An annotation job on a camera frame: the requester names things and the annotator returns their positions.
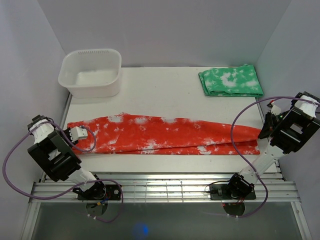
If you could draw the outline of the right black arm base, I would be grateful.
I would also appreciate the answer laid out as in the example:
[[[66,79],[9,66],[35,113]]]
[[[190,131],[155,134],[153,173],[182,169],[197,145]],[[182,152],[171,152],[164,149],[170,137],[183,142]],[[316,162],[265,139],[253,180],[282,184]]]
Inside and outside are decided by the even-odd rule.
[[[235,173],[229,180],[219,180],[208,184],[204,192],[211,200],[255,200],[255,185]]]

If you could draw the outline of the red tie-dye trousers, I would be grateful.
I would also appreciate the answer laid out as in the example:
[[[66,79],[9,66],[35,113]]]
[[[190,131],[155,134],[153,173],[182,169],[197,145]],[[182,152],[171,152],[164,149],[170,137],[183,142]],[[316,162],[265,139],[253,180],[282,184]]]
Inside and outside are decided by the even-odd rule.
[[[96,137],[95,154],[258,155],[258,128],[227,123],[120,113],[69,122]]]

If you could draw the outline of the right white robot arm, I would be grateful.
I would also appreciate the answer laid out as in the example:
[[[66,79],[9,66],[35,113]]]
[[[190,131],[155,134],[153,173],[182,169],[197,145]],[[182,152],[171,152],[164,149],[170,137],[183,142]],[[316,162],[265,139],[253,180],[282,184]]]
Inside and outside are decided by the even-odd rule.
[[[297,152],[320,129],[316,117],[320,99],[308,92],[298,93],[291,101],[289,110],[265,115],[259,139],[269,138],[266,149],[249,166],[235,173],[221,193],[226,199],[246,199],[254,193],[255,184],[261,175],[278,159]]]

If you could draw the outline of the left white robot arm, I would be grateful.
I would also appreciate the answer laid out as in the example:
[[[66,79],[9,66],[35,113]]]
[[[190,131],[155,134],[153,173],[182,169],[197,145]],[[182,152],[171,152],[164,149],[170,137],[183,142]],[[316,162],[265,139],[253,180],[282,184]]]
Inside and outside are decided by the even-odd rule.
[[[72,149],[82,153],[94,150],[97,140],[90,129],[76,126],[63,130],[44,115],[35,116],[27,129],[34,137],[34,144],[27,151],[51,180],[84,183],[72,191],[85,200],[105,197],[103,182],[97,182],[95,174],[81,167],[82,161]]]

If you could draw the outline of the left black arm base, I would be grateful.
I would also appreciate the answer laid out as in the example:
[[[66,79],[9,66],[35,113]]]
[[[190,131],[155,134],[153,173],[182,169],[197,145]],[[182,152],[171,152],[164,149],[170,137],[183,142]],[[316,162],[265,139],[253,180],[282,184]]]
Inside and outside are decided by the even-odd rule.
[[[102,182],[96,182],[90,189],[83,191],[80,187],[72,190],[77,194],[78,200],[88,201],[119,201],[121,200],[120,187],[116,184],[104,184]]]

